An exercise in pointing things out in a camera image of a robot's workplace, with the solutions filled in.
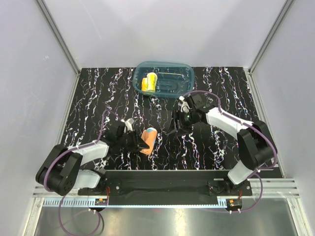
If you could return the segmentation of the orange dotted towel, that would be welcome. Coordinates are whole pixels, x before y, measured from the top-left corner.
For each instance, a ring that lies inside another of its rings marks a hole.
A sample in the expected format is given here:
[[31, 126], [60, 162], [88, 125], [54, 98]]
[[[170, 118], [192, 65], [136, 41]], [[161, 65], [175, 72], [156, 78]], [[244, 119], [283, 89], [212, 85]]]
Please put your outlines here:
[[150, 155], [153, 152], [157, 134], [157, 130], [152, 127], [147, 128], [142, 132], [141, 139], [149, 146], [149, 148], [141, 150], [141, 153]]

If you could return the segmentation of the yellow patterned towel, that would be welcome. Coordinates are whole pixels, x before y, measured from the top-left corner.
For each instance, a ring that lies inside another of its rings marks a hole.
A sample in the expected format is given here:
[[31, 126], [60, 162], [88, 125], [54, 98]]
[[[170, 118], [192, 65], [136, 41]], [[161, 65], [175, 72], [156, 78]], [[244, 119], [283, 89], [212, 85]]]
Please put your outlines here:
[[147, 92], [156, 92], [158, 76], [154, 72], [150, 72], [142, 79], [141, 90]]

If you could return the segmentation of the teal plastic basin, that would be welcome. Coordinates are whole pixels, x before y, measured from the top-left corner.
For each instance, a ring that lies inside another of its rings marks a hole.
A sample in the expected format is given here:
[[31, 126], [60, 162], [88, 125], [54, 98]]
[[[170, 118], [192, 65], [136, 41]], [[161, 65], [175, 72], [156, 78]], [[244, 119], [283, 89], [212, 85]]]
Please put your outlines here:
[[[156, 92], [141, 90], [142, 79], [150, 72], [157, 74]], [[132, 84], [141, 94], [162, 98], [179, 98], [193, 90], [195, 73], [192, 67], [182, 63], [146, 61], [134, 72]]]

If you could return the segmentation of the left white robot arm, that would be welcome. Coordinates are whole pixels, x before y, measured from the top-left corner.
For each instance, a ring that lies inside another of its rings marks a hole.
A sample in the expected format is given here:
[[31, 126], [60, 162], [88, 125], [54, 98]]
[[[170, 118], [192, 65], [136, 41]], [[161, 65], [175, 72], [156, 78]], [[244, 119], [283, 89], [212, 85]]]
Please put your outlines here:
[[76, 147], [58, 144], [36, 173], [35, 180], [48, 192], [67, 195], [73, 188], [89, 188], [100, 195], [106, 190], [106, 182], [100, 174], [81, 167], [95, 159], [114, 155], [120, 151], [140, 152], [150, 155], [157, 130], [147, 128], [139, 132], [132, 127], [133, 119], [122, 121], [115, 132], [105, 131], [96, 140]]

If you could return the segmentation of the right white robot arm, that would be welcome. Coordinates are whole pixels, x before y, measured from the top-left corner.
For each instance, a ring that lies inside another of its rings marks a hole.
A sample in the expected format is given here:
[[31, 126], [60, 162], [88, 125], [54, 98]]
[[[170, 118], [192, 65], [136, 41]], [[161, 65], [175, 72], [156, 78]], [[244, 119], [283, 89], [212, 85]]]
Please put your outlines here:
[[223, 180], [210, 181], [208, 189], [215, 196], [236, 195], [246, 180], [260, 170], [273, 168], [278, 161], [278, 151], [266, 123], [238, 118], [221, 107], [221, 102], [208, 104], [200, 91], [179, 97], [178, 109], [172, 112], [169, 135], [183, 136], [192, 132], [193, 125], [204, 123], [221, 129], [237, 140], [239, 161]]

